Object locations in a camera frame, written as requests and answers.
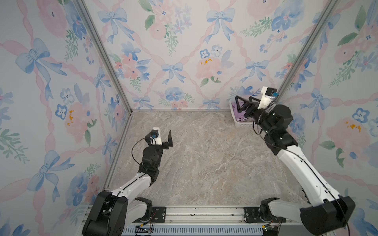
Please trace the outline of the purple long pants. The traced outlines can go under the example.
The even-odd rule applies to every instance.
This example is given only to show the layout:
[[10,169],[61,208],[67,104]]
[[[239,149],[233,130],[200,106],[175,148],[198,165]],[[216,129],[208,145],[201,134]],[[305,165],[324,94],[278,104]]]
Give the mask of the purple long pants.
[[253,118],[248,118],[245,116],[245,111],[242,111],[241,113],[238,112],[236,102],[231,102],[232,107],[232,113],[235,117],[235,120],[239,123],[252,123],[254,121]]

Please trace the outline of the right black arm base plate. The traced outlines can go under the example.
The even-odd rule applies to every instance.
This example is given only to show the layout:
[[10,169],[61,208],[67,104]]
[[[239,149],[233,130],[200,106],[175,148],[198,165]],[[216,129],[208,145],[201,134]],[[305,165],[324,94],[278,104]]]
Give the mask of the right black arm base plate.
[[286,223],[286,219],[282,217],[276,217],[271,215],[264,215],[260,212],[260,207],[258,206],[246,206],[243,208],[244,217],[243,220],[245,223]]

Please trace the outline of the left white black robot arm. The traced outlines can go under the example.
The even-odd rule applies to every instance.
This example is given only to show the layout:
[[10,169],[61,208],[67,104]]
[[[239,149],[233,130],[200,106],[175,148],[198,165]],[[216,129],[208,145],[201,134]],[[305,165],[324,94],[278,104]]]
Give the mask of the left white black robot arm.
[[98,194],[84,224],[84,236],[120,236],[124,228],[135,221],[147,223],[153,219],[152,201],[139,195],[150,188],[159,175],[159,167],[165,149],[173,147],[172,132],[166,142],[154,127],[142,140],[147,147],[133,179],[113,191]]

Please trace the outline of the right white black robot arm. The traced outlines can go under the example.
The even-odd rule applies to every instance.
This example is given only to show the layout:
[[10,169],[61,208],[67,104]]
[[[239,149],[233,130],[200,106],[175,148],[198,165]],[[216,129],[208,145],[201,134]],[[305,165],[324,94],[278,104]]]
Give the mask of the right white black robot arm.
[[287,166],[301,185],[308,204],[286,202],[277,197],[261,202],[258,217],[263,221],[285,218],[301,223],[314,236],[349,227],[355,209],[351,197],[344,197],[334,189],[308,161],[297,141],[287,132],[293,121],[291,110],[284,105],[274,105],[268,112],[260,108],[262,100],[235,97],[238,113],[252,118],[261,130],[256,134],[279,160]]

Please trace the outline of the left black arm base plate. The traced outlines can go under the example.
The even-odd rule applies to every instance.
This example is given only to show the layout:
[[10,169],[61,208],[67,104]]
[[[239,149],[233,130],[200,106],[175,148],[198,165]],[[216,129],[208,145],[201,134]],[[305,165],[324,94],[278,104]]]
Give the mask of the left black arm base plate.
[[145,215],[134,221],[134,223],[164,223],[166,218],[166,207],[147,207]]

